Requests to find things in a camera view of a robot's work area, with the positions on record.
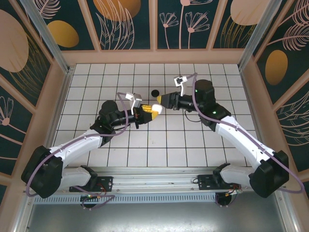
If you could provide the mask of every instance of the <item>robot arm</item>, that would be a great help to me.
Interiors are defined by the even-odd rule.
[[[156,118],[162,111],[162,106],[154,104],[152,106],[141,104],[141,97],[138,94],[126,95],[132,101],[132,107],[127,110],[129,124],[146,124]],[[61,144],[59,146],[36,148],[26,165],[21,176],[25,183],[28,183],[34,170],[39,163],[53,152],[55,153],[35,174],[30,187],[42,198],[51,196],[57,190],[71,186],[87,186],[92,189],[97,184],[98,175],[87,166],[78,168],[68,168],[67,165],[78,159],[87,152],[102,147],[107,144],[112,137],[100,136],[101,134],[115,134],[115,127],[124,125],[126,116],[124,111],[119,111],[114,101],[106,101],[102,104],[99,116],[95,123],[79,138],[84,138],[75,142],[77,138]]]
[[[183,88],[182,82],[185,82],[187,78],[176,77],[176,80],[178,80],[179,86]],[[192,96],[184,95],[183,93],[184,91],[182,90],[181,92],[165,94],[159,96],[157,100],[163,107],[168,109],[185,109],[188,112],[195,111]],[[289,180],[289,174],[270,159],[265,152],[271,154],[286,167],[288,167],[288,156],[283,151],[276,153],[271,148],[256,140],[241,127],[228,110],[216,103],[211,81],[198,80],[196,82],[195,99],[199,110],[205,116],[233,124],[250,137],[249,139],[239,130],[224,123],[216,123],[199,115],[204,125],[208,126],[213,132],[226,138],[245,156],[246,160],[252,166],[252,168],[247,168],[233,166],[229,163],[222,164],[213,171],[213,179],[219,187],[226,183],[241,184],[252,187],[261,197],[268,197]],[[255,143],[258,143],[263,150],[259,149]]]

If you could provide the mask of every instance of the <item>flower illustration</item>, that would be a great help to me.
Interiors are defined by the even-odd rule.
[[[165,15],[165,13],[161,13],[160,19],[161,19],[161,22],[163,24],[164,31],[165,31],[166,45],[168,46],[168,49],[169,49],[169,42],[168,42],[168,36],[167,36],[167,33],[166,33],[166,28],[176,26],[176,25],[179,24],[179,22],[178,22],[178,20],[176,20],[177,17],[175,15],[175,13],[167,13],[166,15]]]
[[[185,6],[190,5],[202,5],[211,3],[212,0],[180,0],[180,3],[182,5],[182,12],[180,15],[180,27],[179,27],[179,49],[182,48],[182,24],[183,24],[183,9]]]
[[[14,101],[8,98],[7,103],[3,96],[0,97],[0,125],[10,124],[10,117],[13,111]]]
[[[26,132],[14,127],[13,125],[10,124],[10,117],[12,115],[12,111],[13,111],[13,106],[14,106],[14,101],[11,99],[11,98],[8,98],[7,101],[5,101],[4,97],[1,96],[0,97],[0,126],[9,126],[23,134],[26,134]],[[15,139],[12,139],[12,138],[9,138],[3,134],[0,134],[0,137],[1,138],[4,138],[6,140],[9,140],[13,143],[16,143],[16,144],[19,144],[19,145],[22,145],[23,143],[15,140]]]
[[[207,13],[196,13],[192,18],[192,12],[185,14],[185,22],[188,27],[189,32],[189,41],[188,41],[188,48],[190,48],[190,36],[191,33],[209,30],[210,25],[207,24],[208,18]]]

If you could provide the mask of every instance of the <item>yellow oval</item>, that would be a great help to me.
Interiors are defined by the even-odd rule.
[[[93,0],[97,10],[105,18],[113,21],[125,21],[126,16],[121,16],[122,12],[119,3],[123,9],[127,9],[133,18],[140,11],[140,0]]]
[[[265,76],[269,84],[275,86],[279,84],[285,76],[288,68],[288,58],[280,50],[275,50],[267,58]]]
[[[27,34],[9,13],[0,10],[0,67],[9,72],[21,71],[27,63]]]
[[[63,47],[74,47],[79,42],[76,30],[68,23],[55,20],[47,25],[56,43]]]
[[[232,20],[243,26],[257,24],[270,0],[233,0],[231,4]]]

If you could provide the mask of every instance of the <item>black circle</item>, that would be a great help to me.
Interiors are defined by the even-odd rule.
[[[159,95],[160,95],[160,92],[158,90],[154,89],[153,91],[151,91],[151,96],[153,96],[154,98],[156,98]]]

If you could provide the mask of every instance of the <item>grid floor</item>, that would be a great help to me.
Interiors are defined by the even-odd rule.
[[[154,104],[151,91],[160,95],[180,91],[174,85],[177,75],[198,73],[198,79],[211,80],[219,104],[228,109],[254,137],[253,120],[236,64],[77,64],[54,145],[71,140],[89,129],[101,105],[116,100],[116,92],[135,92],[143,103]],[[186,93],[191,94],[191,87]],[[216,167],[225,162],[249,166],[233,145],[201,122],[190,122],[183,110],[163,110],[154,121],[136,130],[132,124],[121,136],[102,148],[82,155],[70,166],[89,167]],[[195,112],[187,113],[198,121]]]

